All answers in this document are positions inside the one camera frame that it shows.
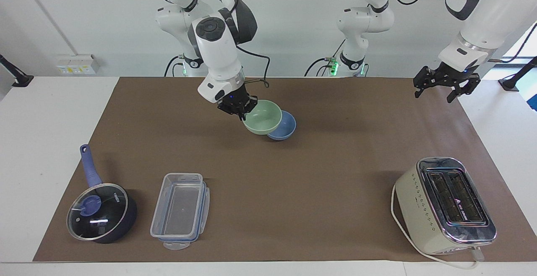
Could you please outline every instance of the toaster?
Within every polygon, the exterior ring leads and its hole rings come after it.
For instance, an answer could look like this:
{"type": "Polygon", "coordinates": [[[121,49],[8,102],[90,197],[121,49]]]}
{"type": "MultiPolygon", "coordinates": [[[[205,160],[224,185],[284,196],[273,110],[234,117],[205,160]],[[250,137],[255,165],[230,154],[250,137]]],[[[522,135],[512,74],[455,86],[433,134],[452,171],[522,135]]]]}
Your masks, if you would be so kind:
{"type": "Polygon", "coordinates": [[[491,244],[496,228],[461,162],[428,157],[402,175],[395,192],[408,234],[429,255],[491,244]]]}

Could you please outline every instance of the bowl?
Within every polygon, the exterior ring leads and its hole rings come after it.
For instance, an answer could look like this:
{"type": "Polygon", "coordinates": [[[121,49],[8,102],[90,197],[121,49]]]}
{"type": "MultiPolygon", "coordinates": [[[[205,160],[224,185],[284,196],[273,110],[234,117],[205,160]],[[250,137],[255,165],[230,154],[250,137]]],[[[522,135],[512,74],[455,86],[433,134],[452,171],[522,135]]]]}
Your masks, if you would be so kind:
{"type": "Polygon", "coordinates": [[[297,120],[295,120],[292,114],[282,110],[282,121],[280,125],[267,136],[276,141],[287,140],[295,132],[296,128],[297,120]]]}
{"type": "Polygon", "coordinates": [[[282,110],[269,100],[258,100],[253,110],[246,115],[244,126],[256,135],[267,135],[275,131],[282,121],[282,110]]]}

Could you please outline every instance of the toaster power cord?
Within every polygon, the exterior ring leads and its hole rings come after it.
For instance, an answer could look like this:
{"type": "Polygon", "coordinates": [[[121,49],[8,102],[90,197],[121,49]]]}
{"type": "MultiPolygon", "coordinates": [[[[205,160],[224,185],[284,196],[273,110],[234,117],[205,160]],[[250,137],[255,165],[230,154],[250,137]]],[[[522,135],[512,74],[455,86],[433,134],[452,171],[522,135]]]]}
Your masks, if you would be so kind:
{"type": "Polygon", "coordinates": [[[407,238],[408,242],[412,245],[412,247],[414,247],[414,249],[416,249],[416,251],[418,251],[418,253],[420,253],[421,255],[424,255],[425,257],[427,257],[429,259],[432,259],[434,261],[438,261],[439,263],[442,263],[442,264],[445,264],[445,265],[448,265],[448,266],[452,266],[453,268],[461,268],[463,270],[472,270],[472,269],[476,268],[476,266],[478,265],[479,261],[482,261],[482,260],[479,260],[476,257],[476,253],[480,253],[480,252],[474,252],[474,250],[472,250],[472,255],[474,256],[475,261],[470,266],[459,266],[459,265],[450,263],[448,261],[436,258],[434,256],[431,256],[431,255],[428,255],[428,254],[425,254],[424,252],[422,252],[420,249],[418,249],[418,247],[416,247],[414,242],[408,236],[407,232],[405,232],[403,226],[401,226],[401,223],[399,222],[399,219],[397,219],[397,217],[395,216],[395,213],[394,213],[394,196],[395,196],[395,185],[394,185],[393,189],[391,190],[391,216],[394,218],[395,222],[399,226],[399,229],[401,229],[401,232],[403,232],[403,234],[407,238]]]}

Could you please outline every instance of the clear food container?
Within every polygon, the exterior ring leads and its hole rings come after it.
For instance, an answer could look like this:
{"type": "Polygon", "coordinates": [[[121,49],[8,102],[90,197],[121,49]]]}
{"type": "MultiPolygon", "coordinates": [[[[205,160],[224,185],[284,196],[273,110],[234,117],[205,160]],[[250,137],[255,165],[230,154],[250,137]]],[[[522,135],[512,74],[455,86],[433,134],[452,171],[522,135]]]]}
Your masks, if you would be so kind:
{"type": "Polygon", "coordinates": [[[209,188],[201,174],[168,173],[162,182],[150,234],[167,249],[184,249],[203,233],[208,213],[209,188]]]}

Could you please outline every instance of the brown table mat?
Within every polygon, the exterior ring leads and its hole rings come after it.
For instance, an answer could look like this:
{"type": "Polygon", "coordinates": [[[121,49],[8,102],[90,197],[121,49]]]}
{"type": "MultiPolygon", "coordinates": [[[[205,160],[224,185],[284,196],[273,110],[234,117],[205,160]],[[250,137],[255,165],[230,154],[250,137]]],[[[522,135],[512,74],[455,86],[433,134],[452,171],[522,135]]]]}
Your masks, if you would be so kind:
{"type": "Polygon", "coordinates": [[[459,102],[446,102],[448,89],[416,100],[411,79],[248,85],[297,119],[294,135],[274,142],[203,100],[200,82],[119,79],[90,145],[102,179],[138,203],[138,219],[113,244],[72,238],[67,211],[87,188],[79,164],[34,261],[427,261],[400,232],[389,202],[396,179],[428,156],[458,158],[474,179],[498,229],[483,247],[487,261],[537,261],[533,230],[459,102]],[[169,172],[201,173],[211,188],[205,232],[181,251],[149,234],[169,172]]]}

